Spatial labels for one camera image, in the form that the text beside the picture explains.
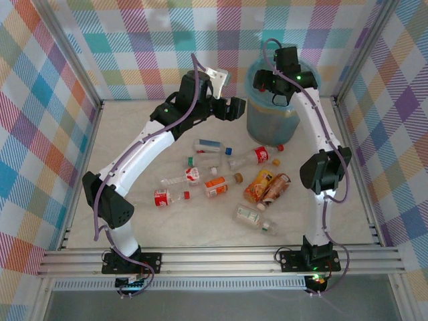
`plastic bottle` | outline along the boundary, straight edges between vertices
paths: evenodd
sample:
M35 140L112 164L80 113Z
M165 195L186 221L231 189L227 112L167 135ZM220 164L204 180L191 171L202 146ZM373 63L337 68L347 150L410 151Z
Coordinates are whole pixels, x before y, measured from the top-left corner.
M205 183L205 194L208 197L214 197L218 194L225 193L231 185L240 184L242 183L242 180L243 178L241 173L217 177L216 179Z
M211 167L220 167L221 165L221 154L213 153L201 153L196 154L192 157L185 158L186 167L199 167L204 169L210 169Z
M242 204L238 204L232 218L234 221L240 222L252 229L260 229L262 232L271 235L275 235L278 230L276 223L265 219L259 211Z
M247 201L250 203L257 203L260 200L264 191L274 179L274 171L278 169L280 164L281 162L278 159L274 159L272 164L268 164L263 167L255 180L250 185L248 185L248 187L243 192L243 196Z
M163 207L178 201L190 199L190 196L191 194L188 191L178 192L168 189L157 189L154 192L129 193L126 199L134 206L155 205L157 207Z
M193 149L196 153L218 152L220 154L232 155L232 148L225 147L220 142L213 140L195 139L193 141Z
M204 169L199 167L191 167L184 170L180 175L163 177L160 180L162 186L170 187L172 185L187 184L188 186L195 186L201 184L212 176L217 175L217 168Z
M271 205L278 197L286 191L291 183L291 179L284 173L276 175L270 185L267 187L263 195L260 197L257 208L264 211L266 207Z
M230 170L234 171L235 169L238 169L244 165L265 162L269 159L270 156L273 156L277 152L282 152L283 150L283 145L278 145L276 147L260 146L249 150L244 154L230 157L227 162L229 163Z

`bucket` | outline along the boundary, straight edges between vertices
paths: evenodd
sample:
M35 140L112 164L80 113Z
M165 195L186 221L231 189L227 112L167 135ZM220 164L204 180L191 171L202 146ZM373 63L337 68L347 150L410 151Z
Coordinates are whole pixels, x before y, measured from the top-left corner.
M320 76L315 67L309 63L299 60L302 71L311 71L316 79L318 88L320 87ZM255 73L260 70L270 70L268 64L263 58L256 60L248 68L245 78L245 91L247 93L247 130L249 135L260 144L277 146L287 143L293 137L299 117L294 107L287 104L285 96L276 96L274 103L272 98L274 94L260 92L253 88Z

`beige surface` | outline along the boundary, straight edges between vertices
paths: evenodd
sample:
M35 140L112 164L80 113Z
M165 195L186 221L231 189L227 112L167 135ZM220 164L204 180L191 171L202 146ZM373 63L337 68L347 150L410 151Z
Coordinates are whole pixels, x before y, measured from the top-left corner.
M115 159L141 131L148 121L148 116L159 103L157 101L107 102L88 170L97 173ZM322 103L333 131L340 137L330 101L323 99ZM246 131L246 115L234 122L222 122L211 117L205 123L184 133L176 143L160 154L156 161L161 163L176 160L179 163L175 166L178 169L181 168L183 157L192 155L191 143L195 138L221 141L225 146L232 147L234 154L257 146ZM285 151L278 157L282 162L281 170L291 177L292 184L281 198L265 211L266 217L279 225L278 234L275 237L262 235L231 219L232 212L238 203L249 205L243 198L242 192L260 170L260 167L253 165L240 170L244 182L230 189L225 195L212 199L202 195L186 203L175 203L162 209L136 206L132 227L137 241L143 247L301 244L308 219L306 204L308 192L300 182L299 168L311 156L305 146L306 136L302 126L299 125L295 135L287 143ZM223 164L226 171L222 173L229 173L225 160ZM153 190L156 177L153 177L152 173L155 170L156 163L152 163L143 172L131 188L133 195L141 191ZM331 235L341 243L372 243L358 191L353 176L351 177L351 193L348 202L343 205L334 205ZM344 188L343 180L338 197L343 196ZM67 246L70 248L108 247L104 235L100 237L99 242L93 241L93 235L93 213L87 206L82 191Z

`bottle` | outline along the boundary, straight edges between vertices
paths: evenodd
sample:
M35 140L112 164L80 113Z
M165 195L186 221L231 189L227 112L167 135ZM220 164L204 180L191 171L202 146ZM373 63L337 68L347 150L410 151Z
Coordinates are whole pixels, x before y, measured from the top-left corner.
M220 167L220 165L221 154L217 153L202 153L185 158L186 167L199 167L204 169L210 169L212 167Z
M229 163L230 170L234 171L244 165L265 162L269 159L270 155L273 156L275 153L282 152L283 150L283 145L278 145L276 147L260 146L244 154L230 157L227 162Z
M212 140L195 139L193 141L193 149L196 153L218 152L220 154L232 155L232 148L225 147L220 142L214 142Z
M206 181L211 176L217 175L217 168L204 169L199 167L191 167L184 170L181 175L172 177L163 177L160 180L162 186L170 187L172 185L187 184L188 186L195 186L201 184L201 181Z
M163 207L178 201L190 199L190 196L191 194L188 191L178 192L170 191L168 189L157 189L154 192L129 193L126 196L126 199L134 206L154 205L157 207Z
M257 203L260 200L260 197L275 177L274 171L277 169L276 167L280 164L281 162L278 159L274 159L272 164L263 167L255 180L243 192L243 196L247 201Z
M275 235L278 230L278 225L268 219L255 209L250 209L245 205L238 204L233 212L232 218L236 222L240 222L252 229L260 229L264 233Z
M208 197L214 197L218 194L226 193L229 189L229 186L234 184L240 184L242 183L242 180L243 178L241 173L217 177L216 179L205 183L205 194Z
M257 208L264 211L266 207L271 205L278 197L286 191L291 183L291 179L284 173L276 175L270 185L267 187L263 195L260 197Z

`orange juice bottle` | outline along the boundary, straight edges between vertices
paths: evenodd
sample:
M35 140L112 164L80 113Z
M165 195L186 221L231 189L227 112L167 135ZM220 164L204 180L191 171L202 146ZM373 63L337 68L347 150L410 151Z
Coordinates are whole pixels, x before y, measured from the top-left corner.
M244 190L243 196L250 203L257 203L264 191L271 183L274 176L274 170L281 164L280 160L274 159L271 165L265 166L257 175L255 180Z
M218 194L227 192L230 185L242 183L241 173L236 173L234 175L225 175L222 177L217 177L205 183L205 194L208 197L214 197Z

